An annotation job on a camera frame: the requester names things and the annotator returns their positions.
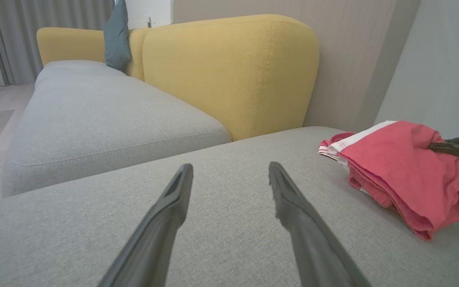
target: pillow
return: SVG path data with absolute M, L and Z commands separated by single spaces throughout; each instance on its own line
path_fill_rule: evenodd
M 106 65 L 120 71 L 124 71 L 131 59 L 128 22 L 127 5 L 125 0 L 120 0 L 104 27 Z

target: red cloth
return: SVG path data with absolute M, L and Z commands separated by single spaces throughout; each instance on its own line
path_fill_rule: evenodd
M 339 162 L 347 162 L 349 183 L 399 212 L 424 240 L 459 221 L 459 157 L 427 149 L 444 141 L 439 132 L 410 122 L 370 130 L 328 146 Z

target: gray seat cushion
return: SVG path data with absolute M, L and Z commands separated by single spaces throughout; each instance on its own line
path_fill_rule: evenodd
M 275 218 L 268 164 L 282 163 L 373 286 L 459 286 L 459 223 L 428 243 L 317 155 L 338 130 L 306 127 L 127 167 L 0 200 L 0 286 L 96 286 L 186 162 L 190 206 L 169 287 L 300 286 Z
M 2 195 L 230 141 L 211 116 L 104 63 L 52 62 L 9 149 Z

